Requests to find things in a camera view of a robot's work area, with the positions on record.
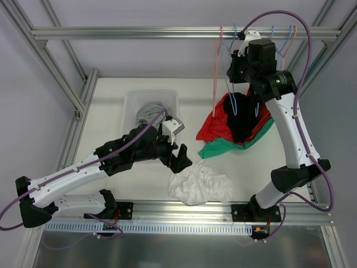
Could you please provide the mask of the pink hanger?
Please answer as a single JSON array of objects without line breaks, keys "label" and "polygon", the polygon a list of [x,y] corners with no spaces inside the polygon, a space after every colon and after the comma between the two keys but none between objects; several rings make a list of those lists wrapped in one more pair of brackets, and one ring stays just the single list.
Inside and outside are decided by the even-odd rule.
[{"label": "pink hanger", "polygon": [[215,117],[216,91],[217,91],[218,68],[219,68],[219,54],[220,54],[222,40],[223,40],[223,27],[220,26],[219,39],[215,41],[215,62],[214,62],[214,79],[213,79],[213,109],[212,109],[213,117]]},{"label": "pink hanger", "polygon": [[293,33],[292,33],[292,37],[291,39],[289,40],[289,42],[287,43],[287,47],[284,49],[283,51],[283,55],[281,56],[282,60],[281,60],[281,67],[280,69],[281,70],[285,70],[285,61],[286,61],[286,56],[292,46],[292,44],[294,43],[295,39],[296,39],[296,35],[297,35],[297,25],[294,25],[294,30],[293,30]]}]

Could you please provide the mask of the white tank top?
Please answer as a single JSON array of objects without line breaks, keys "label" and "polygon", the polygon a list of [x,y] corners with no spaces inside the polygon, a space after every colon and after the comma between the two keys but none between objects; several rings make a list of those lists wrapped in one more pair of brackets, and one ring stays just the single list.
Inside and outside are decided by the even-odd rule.
[{"label": "white tank top", "polygon": [[208,201],[228,203],[233,200],[233,183],[222,172],[206,165],[205,160],[171,175],[168,195],[185,205],[201,205]]}]

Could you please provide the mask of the light blue hanger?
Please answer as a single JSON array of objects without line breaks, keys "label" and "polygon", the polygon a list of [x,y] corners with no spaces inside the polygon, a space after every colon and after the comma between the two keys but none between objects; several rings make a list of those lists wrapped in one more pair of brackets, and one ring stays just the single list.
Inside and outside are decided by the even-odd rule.
[{"label": "light blue hanger", "polygon": [[[229,67],[227,69],[227,76],[229,76],[231,74],[231,64],[233,63],[233,59],[231,57],[231,52],[232,52],[232,48],[235,42],[235,39],[237,37],[237,24],[234,23],[233,24],[233,29],[234,29],[234,35],[233,35],[233,40],[231,41],[230,45],[228,45],[226,42],[221,41],[220,42],[220,60],[221,60],[221,70],[224,70],[224,60],[223,60],[223,49],[222,47],[226,48],[226,53],[227,53],[227,57],[228,57],[228,62],[229,62]],[[230,103],[231,103],[231,108],[232,108],[232,112],[233,115],[236,116],[238,114],[238,106],[237,106],[237,100],[235,98],[235,89],[234,89],[234,84],[231,81],[231,78],[229,78],[229,82],[228,80],[225,78],[224,79],[228,93],[229,93],[229,99],[230,99]]]}]

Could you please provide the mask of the black tank top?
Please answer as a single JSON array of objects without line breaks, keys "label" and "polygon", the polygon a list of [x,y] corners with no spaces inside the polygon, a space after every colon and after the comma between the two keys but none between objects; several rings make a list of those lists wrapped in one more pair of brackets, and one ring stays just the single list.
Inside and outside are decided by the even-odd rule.
[{"label": "black tank top", "polygon": [[234,142],[238,143],[244,142],[244,140],[251,135],[253,128],[258,123],[254,109],[257,102],[259,102],[259,106],[262,106],[264,103],[262,103],[261,99],[254,92],[251,92],[250,89],[247,94],[235,92],[234,95],[237,100],[238,114],[236,116],[233,115],[231,103],[227,100],[224,101],[223,108],[228,115],[226,124],[232,132]]}]

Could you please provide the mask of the blue hanger with black top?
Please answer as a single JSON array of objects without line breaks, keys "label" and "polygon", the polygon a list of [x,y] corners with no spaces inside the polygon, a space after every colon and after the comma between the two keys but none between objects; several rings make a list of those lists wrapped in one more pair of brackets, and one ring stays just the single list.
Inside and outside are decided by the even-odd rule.
[{"label": "blue hanger with black top", "polygon": [[[272,35],[274,34],[274,26],[272,26],[272,34],[269,36],[269,38],[272,37]],[[259,102],[257,102],[257,105],[254,109],[254,114],[255,114],[255,117],[258,117],[258,114],[259,114]]]}]

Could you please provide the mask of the red tank top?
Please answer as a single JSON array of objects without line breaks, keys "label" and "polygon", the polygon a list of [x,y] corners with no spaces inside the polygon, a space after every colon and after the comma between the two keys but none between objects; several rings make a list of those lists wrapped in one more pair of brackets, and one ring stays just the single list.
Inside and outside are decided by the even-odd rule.
[{"label": "red tank top", "polygon": [[273,118],[268,112],[266,106],[263,104],[259,107],[259,113],[257,117],[258,123],[253,128],[251,135],[246,138],[244,142],[236,143],[233,140],[230,128],[226,124],[228,115],[225,113],[223,108],[225,100],[230,103],[228,93],[226,93],[215,106],[215,116],[213,117],[212,113],[207,116],[203,126],[196,135],[196,140],[211,142],[217,138],[223,138],[223,140],[228,141],[229,144],[238,145],[239,149],[246,150],[253,146],[257,141],[259,141],[274,124]]}]

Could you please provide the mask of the grey tank top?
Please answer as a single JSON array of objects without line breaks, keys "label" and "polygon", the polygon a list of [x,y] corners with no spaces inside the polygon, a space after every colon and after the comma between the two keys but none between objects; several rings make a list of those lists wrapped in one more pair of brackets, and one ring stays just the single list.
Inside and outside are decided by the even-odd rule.
[{"label": "grey tank top", "polygon": [[153,124],[153,127],[155,128],[158,128],[160,123],[165,121],[166,116],[170,114],[171,109],[160,102],[148,102],[144,104],[136,114],[136,126],[149,124],[163,109],[166,111],[160,114]]}]

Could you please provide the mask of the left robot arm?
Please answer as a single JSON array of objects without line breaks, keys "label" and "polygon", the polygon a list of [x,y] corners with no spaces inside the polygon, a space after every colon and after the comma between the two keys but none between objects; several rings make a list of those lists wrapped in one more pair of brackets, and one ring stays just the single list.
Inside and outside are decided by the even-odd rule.
[{"label": "left robot arm", "polygon": [[130,170],[136,162],[159,159],[174,174],[183,171],[192,164],[186,145],[178,146],[175,142],[183,129],[182,124],[172,121],[160,124],[159,128],[142,124],[62,171],[40,179],[18,178],[16,189],[23,226],[38,227],[57,216],[114,218],[118,205],[110,190],[85,195],[71,195],[70,191]]}]

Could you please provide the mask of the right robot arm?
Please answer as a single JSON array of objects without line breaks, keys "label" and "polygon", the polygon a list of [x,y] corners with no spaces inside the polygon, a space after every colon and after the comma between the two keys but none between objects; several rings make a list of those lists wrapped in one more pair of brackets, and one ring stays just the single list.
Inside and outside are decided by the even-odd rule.
[{"label": "right robot arm", "polygon": [[276,46],[269,39],[244,41],[232,53],[227,71],[231,82],[249,83],[250,90],[265,104],[276,124],[286,159],[285,166],[271,171],[271,182],[238,212],[246,221],[266,221],[293,190],[331,169],[329,160],[320,158],[306,133],[295,80],[289,71],[277,70],[275,56]]}]

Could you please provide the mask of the green tank top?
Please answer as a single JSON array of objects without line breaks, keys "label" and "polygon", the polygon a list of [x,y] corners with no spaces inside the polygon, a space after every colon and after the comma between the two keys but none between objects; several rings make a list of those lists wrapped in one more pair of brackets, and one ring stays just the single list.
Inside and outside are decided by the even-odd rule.
[{"label": "green tank top", "polygon": [[262,128],[257,132],[254,139],[251,142],[245,142],[242,145],[233,143],[224,138],[217,138],[210,141],[204,145],[204,147],[197,153],[202,159],[208,159],[211,157],[216,157],[229,152],[233,149],[236,150],[247,150],[255,145],[273,126],[274,120],[270,118]]}]

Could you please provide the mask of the white plastic basket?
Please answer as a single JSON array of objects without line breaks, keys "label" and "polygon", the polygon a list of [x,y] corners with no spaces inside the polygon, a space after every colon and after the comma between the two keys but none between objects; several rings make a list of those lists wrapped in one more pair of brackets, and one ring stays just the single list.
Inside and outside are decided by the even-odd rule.
[{"label": "white plastic basket", "polygon": [[124,99],[120,135],[126,135],[131,129],[136,128],[138,111],[146,103],[159,103],[167,108],[172,117],[179,115],[179,95],[169,89],[138,89],[129,91]]}]

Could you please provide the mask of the aluminium frame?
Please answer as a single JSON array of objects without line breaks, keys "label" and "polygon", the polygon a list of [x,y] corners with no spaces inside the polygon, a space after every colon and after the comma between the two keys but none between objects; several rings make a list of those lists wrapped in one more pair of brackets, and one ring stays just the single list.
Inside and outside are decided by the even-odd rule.
[{"label": "aluminium frame", "polygon": [[314,40],[311,64],[302,89],[304,97],[312,89],[312,84],[332,62],[334,56],[356,33],[356,1],[298,1],[302,7],[295,6],[292,12],[306,20],[313,28],[322,33],[324,28],[341,31],[337,40]]},{"label": "aluminium frame", "polygon": [[74,163],[78,151],[81,136],[95,88],[99,79],[99,70],[92,69],[89,74],[86,74],[78,57],[76,56],[73,47],[68,41],[63,41],[62,45],[68,54],[71,62],[74,64],[76,71],[82,80],[82,88],[80,94],[77,94],[70,83],[65,78],[63,71],[57,61],[47,47],[47,40],[36,40],[31,31],[35,29],[33,23],[27,16],[25,10],[21,7],[18,1],[1,1],[1,10],[9,18],[15,29],[23,38],[25,44],[34,53],[35,57],[45,67],[47,72],[54,79],[56,84],[65,93],[66,97],[74,107],[74,115],[71,120],[69,130],[66,134],[64,145],[59,157],[56,170],[63,169]]}]

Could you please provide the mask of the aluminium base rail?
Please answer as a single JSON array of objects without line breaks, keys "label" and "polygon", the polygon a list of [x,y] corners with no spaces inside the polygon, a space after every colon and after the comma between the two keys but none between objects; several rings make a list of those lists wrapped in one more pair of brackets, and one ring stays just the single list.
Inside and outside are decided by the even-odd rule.
[{"label": "aluminium base rail", "polygon": [[[234,203],[208,202],[204,205],[187,206],[178,201],[134,200],[129,220],[150,223],[246,223],[249,218],[233,209]],[[285,223],[293,226],[333,226],[335,219],[331,212],[320,212],[306,203],[283,203],[279,212],[271,217],[277,224],[285,216]]]}]

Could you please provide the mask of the aluminium hanging rail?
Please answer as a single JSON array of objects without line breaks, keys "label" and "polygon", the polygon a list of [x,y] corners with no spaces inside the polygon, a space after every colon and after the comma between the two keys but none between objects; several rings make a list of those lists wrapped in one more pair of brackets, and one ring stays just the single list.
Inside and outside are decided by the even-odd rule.
[{"label": "aluminium hanging rail", "polygon": [[307,33],[303,27],[276,28],[242,28],[225,27],[35,27],[30,31],[37,40],[139,40],[139,39],[242,39],[242,34],[260,34],[262,38],[272,37],[283,40],[295,37],[306,40]]}]

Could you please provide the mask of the left aluminium frame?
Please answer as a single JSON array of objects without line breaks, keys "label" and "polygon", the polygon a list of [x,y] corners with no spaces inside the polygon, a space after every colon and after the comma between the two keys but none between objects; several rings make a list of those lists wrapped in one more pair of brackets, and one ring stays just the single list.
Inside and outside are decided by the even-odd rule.
[{"label": "left aluminium frame", "polygon": [[56,170],[63,169],[74,163],[78,151],[81,136],[95,88],[99,79],[99,70],[92,69],[89,74],[86,74],[78,57],[76,56],[73,47],[68,41],[63,41],[62,45],[68,54],[71,62],[74,64],[76,71],[82,80],[82,88],[80,94],[77,94],[70,83],[65,78],[63,71],[57,61],[47,47],[47,40],[36,40],[31,31],[35,29],[33,23],[27,16],[25,10],[21,7],[18,1],[1,1],[1,10],[9,18],[15,29],[23,38],[25,44],[34,53],[35,57],[45,67],[47,72],[54,79],[56,84],[65,93],[66,97],[74,107],[74,115],[71,120],[69,130],[66,134],[64,145],[59,157]]}]

